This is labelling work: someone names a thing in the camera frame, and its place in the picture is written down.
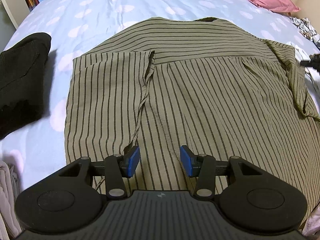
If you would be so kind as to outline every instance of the light blue bed sheet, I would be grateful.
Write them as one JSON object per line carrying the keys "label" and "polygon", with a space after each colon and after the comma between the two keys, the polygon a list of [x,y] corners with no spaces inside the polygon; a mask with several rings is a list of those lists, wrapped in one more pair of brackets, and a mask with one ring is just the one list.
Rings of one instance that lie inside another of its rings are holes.
{"label": "light blue bed sheet", "polygon": [[45,77],[48,112],[0,142],[0,159],[16,164],[23,189],[66,164],[63,131],[72,59],[130,25],[156,16],[183,21],[223,18],[257,37],[292,41],[308,54],[319,53],[287,17],[248,0],[44,0],[6,47],[35,32],[52,36]]}

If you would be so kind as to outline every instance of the white door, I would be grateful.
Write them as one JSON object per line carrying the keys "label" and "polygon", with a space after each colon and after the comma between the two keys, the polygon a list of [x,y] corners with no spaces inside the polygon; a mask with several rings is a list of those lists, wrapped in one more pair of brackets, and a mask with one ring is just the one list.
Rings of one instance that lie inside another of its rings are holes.
{"label": "white door", "polygon": [[25,0],[1,0],[10,20],[17,29],[28,16],[30,10]]}

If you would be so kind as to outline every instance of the black folded garment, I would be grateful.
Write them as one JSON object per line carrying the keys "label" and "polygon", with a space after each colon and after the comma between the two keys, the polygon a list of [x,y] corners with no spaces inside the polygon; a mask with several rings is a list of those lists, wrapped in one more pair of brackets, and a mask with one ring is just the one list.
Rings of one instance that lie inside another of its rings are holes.
{"label": "black folded garment", "polygon": [[34,33],[0,54],[0,139],[41,118],[50,46],[50,35]]}

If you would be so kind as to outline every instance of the ribbed black surface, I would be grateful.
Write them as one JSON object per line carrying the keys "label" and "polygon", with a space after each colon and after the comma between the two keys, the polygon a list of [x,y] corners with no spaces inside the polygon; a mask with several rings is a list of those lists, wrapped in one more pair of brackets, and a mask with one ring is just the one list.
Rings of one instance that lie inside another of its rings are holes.
{"label": "ribbed black surface", "polygon": [[134,191],[111,202],[92,224],[65,235],[45,236],[29,231],[18,240],[302,240],[298,232],[255,236],[228,224],[210,202],[197,201],[187,191]]}

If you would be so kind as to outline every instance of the gray folded fabric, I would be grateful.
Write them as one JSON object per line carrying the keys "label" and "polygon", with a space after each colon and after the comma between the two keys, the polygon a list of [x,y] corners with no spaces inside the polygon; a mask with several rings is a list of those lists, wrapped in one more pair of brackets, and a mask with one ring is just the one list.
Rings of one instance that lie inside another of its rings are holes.
{"label": "gray folded fabric", "polygon": [[15,238],[22,232],[14,213],[14,200],[19,193],[19,187],[17,181],[11,179],[17,178],[13,173],[13,169],[10,172],[8,165],[0,161],[0,234],[3,240],[9,239],[9,236]]}

